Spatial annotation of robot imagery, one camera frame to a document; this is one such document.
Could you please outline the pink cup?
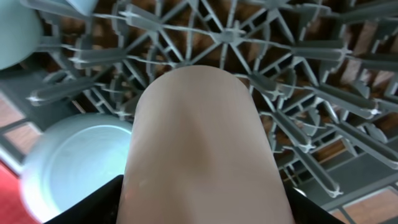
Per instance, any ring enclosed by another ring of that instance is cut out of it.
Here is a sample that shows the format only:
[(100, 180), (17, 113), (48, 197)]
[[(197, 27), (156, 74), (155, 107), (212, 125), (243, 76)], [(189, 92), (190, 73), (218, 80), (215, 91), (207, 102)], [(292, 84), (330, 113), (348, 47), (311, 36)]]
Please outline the pink cup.
[(172, 70), (138, 102), (118, 223), (293, 223), (246, 86), (215, 67)]

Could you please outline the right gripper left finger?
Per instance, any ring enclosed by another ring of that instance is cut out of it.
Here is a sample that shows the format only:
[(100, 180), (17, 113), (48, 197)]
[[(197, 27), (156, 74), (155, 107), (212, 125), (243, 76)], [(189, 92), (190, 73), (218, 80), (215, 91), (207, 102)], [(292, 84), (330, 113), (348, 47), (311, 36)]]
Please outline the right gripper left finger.
[(123, 177), (116, 176), (45, 224), (116, 224)]

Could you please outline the grey dishwasher rack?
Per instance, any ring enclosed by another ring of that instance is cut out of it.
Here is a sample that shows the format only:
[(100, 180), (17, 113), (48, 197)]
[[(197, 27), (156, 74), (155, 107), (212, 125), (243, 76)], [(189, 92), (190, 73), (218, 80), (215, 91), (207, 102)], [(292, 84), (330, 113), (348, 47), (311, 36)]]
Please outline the grey dishwasher rack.
[(397, 0), (20, 1), (42, 26), (1, 70), (1, 161), (19, 174), (53, 123), (132, 123), (163, 73), (210, 65), (248, 88), (286, 184), (348, 223), (396, 223)]

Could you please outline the light blue plate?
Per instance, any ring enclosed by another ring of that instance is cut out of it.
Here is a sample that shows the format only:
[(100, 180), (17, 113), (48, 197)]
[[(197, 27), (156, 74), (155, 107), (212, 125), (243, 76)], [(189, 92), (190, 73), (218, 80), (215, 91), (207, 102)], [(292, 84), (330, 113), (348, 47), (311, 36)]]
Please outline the light blue plate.
[(66, 0), (75, 10), (84, 16), (92, 15), (98, 0)]

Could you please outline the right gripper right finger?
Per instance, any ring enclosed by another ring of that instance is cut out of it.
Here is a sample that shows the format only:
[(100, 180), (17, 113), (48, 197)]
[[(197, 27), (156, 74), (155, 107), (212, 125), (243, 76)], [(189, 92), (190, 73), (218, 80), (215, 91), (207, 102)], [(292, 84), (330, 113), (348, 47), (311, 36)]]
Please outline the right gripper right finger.
[(344, 224), (289, 185), (284, 185), (297, 224)]

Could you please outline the red serving tray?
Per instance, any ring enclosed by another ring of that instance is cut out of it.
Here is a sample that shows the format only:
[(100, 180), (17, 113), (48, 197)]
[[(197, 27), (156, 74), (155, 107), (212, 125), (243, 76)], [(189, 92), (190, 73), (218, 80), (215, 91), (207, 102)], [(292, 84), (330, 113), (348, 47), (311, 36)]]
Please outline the red serving tray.
[(19, 179), (1, 162), (1, 224), (39, 224), (24, 208), (19, 192)]

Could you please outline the light blue bowl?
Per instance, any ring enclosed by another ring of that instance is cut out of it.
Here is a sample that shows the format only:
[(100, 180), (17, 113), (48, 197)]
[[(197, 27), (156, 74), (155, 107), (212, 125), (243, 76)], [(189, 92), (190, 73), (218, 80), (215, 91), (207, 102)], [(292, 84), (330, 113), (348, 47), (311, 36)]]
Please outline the light blue bowl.
[(105, 114), (79, 114), (49, 127), (24, 159), (27, 211), (45, 223), (124, 174), (131, 135), (131, 123)]

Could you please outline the green bowl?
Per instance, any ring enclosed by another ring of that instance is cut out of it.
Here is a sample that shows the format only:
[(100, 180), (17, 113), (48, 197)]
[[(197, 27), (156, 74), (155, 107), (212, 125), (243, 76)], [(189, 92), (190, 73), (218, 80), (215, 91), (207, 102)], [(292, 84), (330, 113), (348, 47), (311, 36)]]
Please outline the green bowl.
[(33, 9), (18, 0), (1, 0), (1, 69), (16, 65), (35, 52), (42, 33)]

